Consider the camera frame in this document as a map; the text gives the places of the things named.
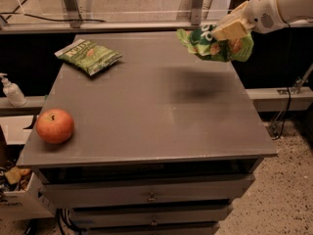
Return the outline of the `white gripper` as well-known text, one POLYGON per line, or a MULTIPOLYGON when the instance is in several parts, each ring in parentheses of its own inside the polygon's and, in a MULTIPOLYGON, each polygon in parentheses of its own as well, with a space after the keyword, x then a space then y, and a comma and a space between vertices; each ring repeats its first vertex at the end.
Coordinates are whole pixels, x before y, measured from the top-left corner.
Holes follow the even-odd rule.
POLYGON ((211 32, 218 41, 246 37, 251 31, 269 33, 284 28, 278 0, 249 0, 222 18, 211 32))

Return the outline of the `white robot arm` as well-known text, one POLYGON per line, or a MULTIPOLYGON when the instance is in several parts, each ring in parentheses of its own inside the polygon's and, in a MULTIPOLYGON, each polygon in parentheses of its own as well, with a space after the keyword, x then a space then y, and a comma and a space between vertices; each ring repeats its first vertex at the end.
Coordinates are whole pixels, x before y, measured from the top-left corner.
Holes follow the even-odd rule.
POLYGON ((312 19, 313 0, 248 0, 221 19, 211 34, 217 40, 238 39, 312 19))

